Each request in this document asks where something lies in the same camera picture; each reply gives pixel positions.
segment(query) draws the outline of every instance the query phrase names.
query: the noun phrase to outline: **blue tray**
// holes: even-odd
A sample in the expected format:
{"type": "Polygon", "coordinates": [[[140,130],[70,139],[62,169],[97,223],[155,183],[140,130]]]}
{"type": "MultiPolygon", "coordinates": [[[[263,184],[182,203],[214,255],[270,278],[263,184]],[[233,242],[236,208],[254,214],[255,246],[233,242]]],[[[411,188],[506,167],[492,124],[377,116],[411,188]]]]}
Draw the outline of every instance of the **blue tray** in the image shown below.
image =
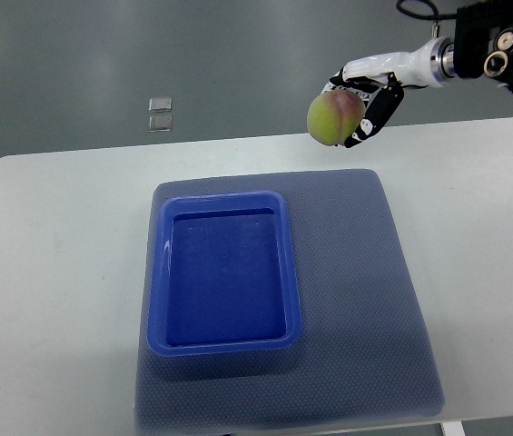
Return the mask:
{"type": "Polygon", "coordinates": [[[147,341],[157,354],[274,350],[298,340],[291,232],[278,193],[166,201],[154,258],[147,341]]]}

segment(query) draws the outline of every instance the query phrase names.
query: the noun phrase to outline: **gray floor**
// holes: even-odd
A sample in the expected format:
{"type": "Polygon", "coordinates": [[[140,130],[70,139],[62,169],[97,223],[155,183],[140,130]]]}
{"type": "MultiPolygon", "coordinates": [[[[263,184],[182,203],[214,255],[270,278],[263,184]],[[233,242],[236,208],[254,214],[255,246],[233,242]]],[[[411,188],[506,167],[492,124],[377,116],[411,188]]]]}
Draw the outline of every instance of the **gray floor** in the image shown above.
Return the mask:
{"type": "MultiPolygon", "coordinates": [[[[439,2],[444,11],[468,3],[439,2]]],[[[305,132],[309,103],[349,60],[427,41],[429,24],[394,4],[0,2],[0,157],[305,132]],[[173,97],[169,133],[147,133],[147,102],[155,95],[173,97]]],[[[442,34],[453,35],[453,25],[444,24],[442,34]]],[[[513,116],[513,95],[496,85],[455,80],[407,93],[390,125],[513,116]]],[[[465,428],[468,436],[513,435],[513,419],[465,428]]]]}

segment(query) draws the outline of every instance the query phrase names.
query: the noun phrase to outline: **robotic arm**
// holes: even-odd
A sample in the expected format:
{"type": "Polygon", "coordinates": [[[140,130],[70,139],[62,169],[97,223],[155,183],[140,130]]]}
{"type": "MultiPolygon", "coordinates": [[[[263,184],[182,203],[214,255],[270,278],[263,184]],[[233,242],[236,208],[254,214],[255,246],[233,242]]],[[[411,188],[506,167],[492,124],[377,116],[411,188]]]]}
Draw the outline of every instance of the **robotic arm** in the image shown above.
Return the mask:
{"type": "Polygon", "coordinates": [[[325,85],[324,93],[347,89],[367,107],[360,126],[345,140],[346,147],[378,133],[407,88],[441,87],[456,75],[477,78],[485,74],[513,92],[513,0],[490,0],[460,8],[456,13],[455,42],[438,37],[437,23],[433,29],[432,39],[415,52],[351,61],[325,85]]]}

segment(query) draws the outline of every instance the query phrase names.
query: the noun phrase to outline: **gray mat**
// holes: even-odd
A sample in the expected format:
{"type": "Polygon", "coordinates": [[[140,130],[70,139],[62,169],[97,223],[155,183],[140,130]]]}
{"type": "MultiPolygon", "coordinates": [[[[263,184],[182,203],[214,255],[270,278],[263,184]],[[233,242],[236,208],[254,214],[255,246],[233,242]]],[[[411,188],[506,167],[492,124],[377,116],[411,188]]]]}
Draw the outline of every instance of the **gray mat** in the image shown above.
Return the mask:
{"type": "Polygon", "coordinates": [[[369,170],[165,183],[153,197],[135,412],[141,435],[215,435],[434,416],[444,404],[419,303],[369,170]],[[146,342],[158,210],[169,198],[273,190],[289,205],[303,330],[286,350],[162,358],[146,342]]]}

